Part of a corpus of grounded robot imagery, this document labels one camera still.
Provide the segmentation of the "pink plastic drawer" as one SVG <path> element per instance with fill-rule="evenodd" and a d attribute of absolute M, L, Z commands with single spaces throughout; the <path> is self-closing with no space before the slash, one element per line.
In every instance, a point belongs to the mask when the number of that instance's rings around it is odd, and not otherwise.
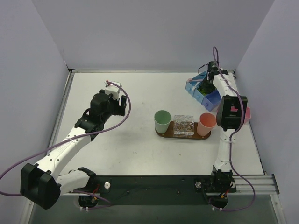
<path fill-rule="evenodd" d="M 245 125 L 249 120 L 251 119 L 251 110 L 249 107 L 246 107 L 244 109 L 244 115 L 243 115 L 243 124 Z"/>

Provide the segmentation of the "green toothpaste tube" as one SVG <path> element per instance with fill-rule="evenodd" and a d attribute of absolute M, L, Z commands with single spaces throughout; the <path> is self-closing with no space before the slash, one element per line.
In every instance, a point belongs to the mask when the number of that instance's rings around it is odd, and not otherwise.
<path fill-rule="evenodd" d="M 199 87 L 199 88 L 198 88 L 198 91 L 199 91 L 199 92 L 206 91 L 206 88 Z"/>
<path fill-rule="evenodd" d="M 209 95 L 211 92 L 206 92 L 206 91 L 203 91 L 201 94 L 203 95 L 203 96 L 206 96 L 206 95 Z"/>

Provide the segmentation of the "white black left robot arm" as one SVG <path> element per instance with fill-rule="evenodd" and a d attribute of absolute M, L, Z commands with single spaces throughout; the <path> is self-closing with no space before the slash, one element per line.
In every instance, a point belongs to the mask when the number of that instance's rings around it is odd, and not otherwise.
<path fill-rule="evenodd" d="M 62 142 L 34 165 L 27 163 L 23 166 L 20 194 L 43 209 L 49 209 L 65 193 L 76 189 L 94 190 L 96 174 L 93 171 L 84 167 L 65 175 L 61 171 L 83 147 L 106 131 L 104 124 L 111 116 L 127 119 L 130 110 L 127 93 L 119 96 L 119 91 L 100 90 Z"/>

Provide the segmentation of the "clear textured plastic holder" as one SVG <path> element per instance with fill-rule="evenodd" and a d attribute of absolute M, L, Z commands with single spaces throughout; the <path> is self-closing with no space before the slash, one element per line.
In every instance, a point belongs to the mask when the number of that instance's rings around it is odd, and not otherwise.
<path fill-rule="evenodd" d="M 174 115 L 173 135 L 179 138 L 191 138 L 195 133 L 194 119 L 191 115 Z"/>

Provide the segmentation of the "green plastic cup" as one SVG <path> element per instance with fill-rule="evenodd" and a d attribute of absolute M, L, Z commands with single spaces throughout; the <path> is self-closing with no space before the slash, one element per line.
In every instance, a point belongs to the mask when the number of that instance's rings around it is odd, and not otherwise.
<path fill-rule="evenodd" d="M 154 115 L 155 130 L 159 134 L 163 134 L 167 131 L 171 122 L 171 114 L 165 110 L 159 110 Z"/>

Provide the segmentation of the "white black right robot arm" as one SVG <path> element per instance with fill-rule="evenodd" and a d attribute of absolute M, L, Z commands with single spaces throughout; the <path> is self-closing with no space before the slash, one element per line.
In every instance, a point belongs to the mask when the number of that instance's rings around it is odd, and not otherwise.
<path fill-rule="evenodd" d="M 246 97 L 240 96 L 231 86 L 228 72 L 218 66 L 218 61 L 210 61 L 207 64 L 206 75 L 199 85 L 199 90 L 209 99 L 214 92 L 218 92 L 221 99 L 216 114 L 216 123 L 222 130 L 212 171 L 214 190 L 228 189 L 233 185 L 232 146 L 235 134 L 244 123 L 248 102 Z"/>

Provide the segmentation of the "orange plastic cup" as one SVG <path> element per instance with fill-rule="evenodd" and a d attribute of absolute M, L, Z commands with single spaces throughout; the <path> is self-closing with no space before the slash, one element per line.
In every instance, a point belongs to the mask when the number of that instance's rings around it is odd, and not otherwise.
<path fill-rule="evenodd" d="M 203 113 L 199 117 L 197 134 L 206 136 L 216 126 L 216 117 L 211 113 Z"/>

